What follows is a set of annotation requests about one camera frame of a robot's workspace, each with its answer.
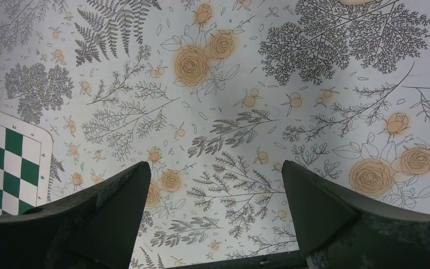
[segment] floral patterned surface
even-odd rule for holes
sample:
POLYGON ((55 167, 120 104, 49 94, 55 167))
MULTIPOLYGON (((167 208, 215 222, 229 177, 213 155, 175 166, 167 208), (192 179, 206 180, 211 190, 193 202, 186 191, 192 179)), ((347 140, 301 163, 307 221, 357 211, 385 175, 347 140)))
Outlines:
POLYGON ((150 163, 131 268, 298 249, 286 159, 430 213, 430 4, 0 0, 0 46, 49 202, 150 163))

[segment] orange rose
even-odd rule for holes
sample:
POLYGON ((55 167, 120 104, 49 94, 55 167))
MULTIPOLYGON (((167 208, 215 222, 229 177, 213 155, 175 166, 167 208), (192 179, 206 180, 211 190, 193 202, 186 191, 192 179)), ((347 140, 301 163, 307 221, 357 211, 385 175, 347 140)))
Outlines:
POLYGON ((207 58, 199 48, 183 50, 175 59, 175 74, 187 86, 204 81, 207 71, 207 58))
POLYGON ((149 185, 149 191, 147 192, 146 207, 156 207, 159 204, 159 199, 159 188, 153 181, 151 181, 151 184, 149 185))
POLYGON ((408 117, 404 113, 393 114, 386 122, 385 131, 391 135, 398 134, 408 127, 408 117))
POLYGON ((80 185, 80 184, 82 184, 82 183, 83 183, 83 177, 81 176, 81 174, 80 174, 80 173, 74 173, 74 174, 72 175, 72 182, 73 182, 73 184, 75 184, 75 185, 80 185))
POLYGON ((395 171, 407 175, 422 175, 430 171, 430 150, 414 147, 405 151, 391 164, 395 171))
POLYGON ((166 192, 175 192, 180 189, 180 174, 176 171, 168 170, 161 177, 161 187, 166 192))
POLYGON ((162 158, 162 151, 158 147, 152 147, 149 152, 149 160, 153 163, 157 163, 162 158))
POLYGON ((198 24, 204 24, 212 17, 212 8, 207 4, 203 4, 195 14, 197 15, 195 22, 198 24))
POLYGON ((231 35, 219 33, 212 37, 210 44, 205 47, 204 54, 208 58, 225 59, 233 52, 234 46, 231 35))
POLYGON ((381 159, 367 159, 357 162, 349 174, 349 183, 363 195, 378 196, 386 193, 394 184, 395 171, 381 159))

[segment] leaf illustration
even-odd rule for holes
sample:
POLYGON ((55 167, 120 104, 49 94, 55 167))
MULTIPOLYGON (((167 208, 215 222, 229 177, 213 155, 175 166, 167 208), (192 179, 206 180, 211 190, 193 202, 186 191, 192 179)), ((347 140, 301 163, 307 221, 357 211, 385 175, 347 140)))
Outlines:
POLYGON ((5 0, 0 5, 4 6, 6 18, 0 22, 0 41, 9 52, 27 44, 34 32, 34 20, 43 22, 50 5, 59 14, 65 13, 68 7, 67 0, 5 0))
POLYGON ((378 157, 378 149, 372 144, 363 143, 361 156, 363 160, 373 159, 373 157, 378 157))
POLYGON ((390 141, 381 151, 381 158, 392 163, 396 159, 396 145, 394 141, 390 141))
POLYGON ((360 151, 354 149, 351 145, 344 145, 340 147, 336 147, 332 150, 337 156, 346 159, 357 159, 360 157, 360 151))
POLYGON ((174 38, 169 38, 166 41, 162 42, 161 46, 166 49, 170 50, 172 52, 176 52, 181 48, 180 42, 176 42, 174 38))
POLYGON ((427 198, 430 196, 430 185, 425 187, 424 189, 422 189, 419 193, 418 193, 418 198, 427 198))
POLYGON ((419 50, 427 48, 430 24, 426 15, 397 2, 349 7, 332 0, 298 1, 298 23, 270 28, 261 42, 263 70, 282 86, 296 71, 304 82, 320 85, 333 78, 335 66, 347 68, 351 57, 363 68, 395 71, 398 61, 419 57, 419 50))
POLYGON ((409 208, 414 208, 416 206, 416 201, 408 198, 405 200, 405 205, 409 208))
POLYGON ((225 75, 225 80, 230 80, 230 79, 234 78, 236 76, 236 74, 238 73, 238 70, 240 70, 239 64, 230 68, 230 70, 228 70, 227 74, 225 75))
POLYGON ((6 73, 5 88, 8 99, 18 99, 17 113, 25 122, 39 124, 45 110, 60 110, 63 98, 72 98, 73 81, 68 70, 56 65, 45 71, 35 63, 30 67, 17 64, 6 73))
POLYGON ((89 24, 83 27, 75 22, 75 27, 83 40, 75 40, 78 49, 77 66, 101 62, 101 55, 109 60, 108 47, 117 58, 118 37, 123 43, 124 52, 129 56, 129 42, 133 35, 139 44, 143 43, 143 24, 149 8, 162 10, 158 0, 87 0, 97 12, 78 9, 78 13, 89 24))

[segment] green and white chessboard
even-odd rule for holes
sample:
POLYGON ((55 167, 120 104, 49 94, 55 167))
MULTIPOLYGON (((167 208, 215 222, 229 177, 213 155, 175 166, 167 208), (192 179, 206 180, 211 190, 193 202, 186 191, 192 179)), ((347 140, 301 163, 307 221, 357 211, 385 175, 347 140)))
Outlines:
POLYGON ((52 137, 0 113, 0 215, 18 215, 46 203, 52 137))

